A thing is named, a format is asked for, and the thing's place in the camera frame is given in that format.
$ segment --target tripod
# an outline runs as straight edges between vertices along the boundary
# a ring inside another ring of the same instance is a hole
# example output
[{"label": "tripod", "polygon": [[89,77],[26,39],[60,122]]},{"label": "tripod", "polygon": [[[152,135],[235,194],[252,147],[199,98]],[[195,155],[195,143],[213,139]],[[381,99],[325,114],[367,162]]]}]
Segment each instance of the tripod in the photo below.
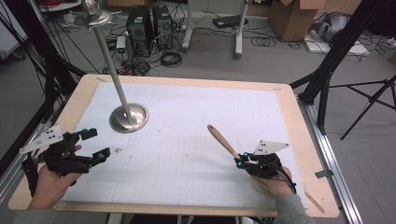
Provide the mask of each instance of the tripod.
[{"label": "tripod", "polygon": [[[391,109],[394,109],[396,111],[396,94],[395,94],[395,80],[396,80],[396,75],[393,76],[393,78],[391,78],[390,80],[384,79],[382,81],[374,81],[374,82],[362,82],[362,83],[355,83],[355,84],[346,84],[346,85],[338,85],[338,86],[330,86],[329,88],[337,88],[337,87],[347,87],[350,88],[351,90],[357,92],[360,95],[363,95],[365,97],[367,97],[369,99],[369,103],[366,108],[363,110],[363,112],[361,112],[361,114],[359,115],[359,117],[355,120],[355,122],[352,124],[352,126],[349,127],[349,129],[346,131],[346,133],[344,133],[344,135],[341,137],[341,140],[343,140],[350,131],[352,131],[353,127],[355,127],[355,125],[359,122],[359,120],[361,120],[361,118],[364,116],[364,114],[367,113],[367,111],[373,106],[373,104],[375,102],[387,106]],[[374,95],[368,95],[362,91],[356,90],[355,88],[353,88],[353,86],[362,86],[362,85],[371,85],[371,84],[380,84],[382,83],[384,86],[381,87],[381,89],[379,89]],[[384,103],[380,100],[378,100],[378,98],[382,95],[382,93],[384,93],[384,91],[387,88],[391,88],[392,90],[392,96],[393,96],[393,104],[394,105],[389,105],[387,103]]]}]

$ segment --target gray sleeve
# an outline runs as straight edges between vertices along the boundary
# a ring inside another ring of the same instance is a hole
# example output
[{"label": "gray sleeve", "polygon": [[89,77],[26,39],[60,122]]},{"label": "gray sleeve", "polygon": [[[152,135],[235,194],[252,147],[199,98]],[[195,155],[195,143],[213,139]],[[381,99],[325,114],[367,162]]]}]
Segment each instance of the gray sleeve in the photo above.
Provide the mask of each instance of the gray sleeve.
[{"label": "gray sleeve", "polygon": [[15,213],[14,224],[52,224],[55,222],[56,210],[28,210]]},{"label": "gray sleeve", "polygon": [[277,217],[275,224],[314,224],[315,220],[305,214],[300,196],[296,194],[282,195],[276,198]]}]

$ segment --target wooden handle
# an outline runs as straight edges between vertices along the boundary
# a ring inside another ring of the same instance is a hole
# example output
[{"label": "wooden handle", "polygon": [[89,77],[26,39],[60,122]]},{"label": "wooden handle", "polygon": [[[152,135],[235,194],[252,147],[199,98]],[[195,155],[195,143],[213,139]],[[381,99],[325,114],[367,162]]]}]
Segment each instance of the wooden handle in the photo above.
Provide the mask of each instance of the wooden handle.
[{"label": "wooden handle", "polygon": [[227,142],[227,140],[221,135],[221,133],[215,127],[208,124],[207,129],[213,135],[213,137],[215,137],[216,140],[218,140],[218,142],[222,146],[224,146],[225,149],[227,149],[227,151],[229,151],[231,153],[231,155],[233,155],[236,159],[241,160],[238,153],[236,153],[235,150],[233,150],[233,147],[231,147],[231,145]]}]

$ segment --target person's left hand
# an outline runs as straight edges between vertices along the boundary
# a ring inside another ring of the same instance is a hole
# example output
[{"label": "person's left hand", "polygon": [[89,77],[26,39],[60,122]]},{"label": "person's left hand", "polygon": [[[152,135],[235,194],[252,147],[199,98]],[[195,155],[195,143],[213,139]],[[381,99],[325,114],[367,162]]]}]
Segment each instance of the person's left hand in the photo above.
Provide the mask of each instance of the person's left hand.
[{"label": "person's left hand", "polygon": [[70,185],[77,180],[81,174],[70,173],[62,176],[49,170],[47,165],[41,167],[35,195],[28,206],[28,210],[51,209],[59,202]]}]

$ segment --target human hand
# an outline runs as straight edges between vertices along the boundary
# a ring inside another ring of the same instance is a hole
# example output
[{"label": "human hand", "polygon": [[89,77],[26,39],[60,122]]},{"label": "human hand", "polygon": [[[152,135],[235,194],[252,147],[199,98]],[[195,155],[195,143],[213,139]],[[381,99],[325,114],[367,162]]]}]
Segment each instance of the human hand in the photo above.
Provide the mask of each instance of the human hand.
[{"label": "human hand", "polygon": [[80,176],[81,174],[76,173],[62,176],[60,173],[50,171],[47,165],[44,165],[38,174],[35,195],[27,209],[51,209],[62,199],[70,185]]},{"label": "human hand", "polygon": [[[291,178],[291,172],[289,168],[286,166],[283,166],[282,168],[285,173]],[[253,176],[253,178],[261,181],[266,186],[268,192],[275,198],[280,195],[293,194],[293,191],[291,190],[290,186],[285,181],[282,175],[275,175],[271,179],[259,178],[257,176]]]}]

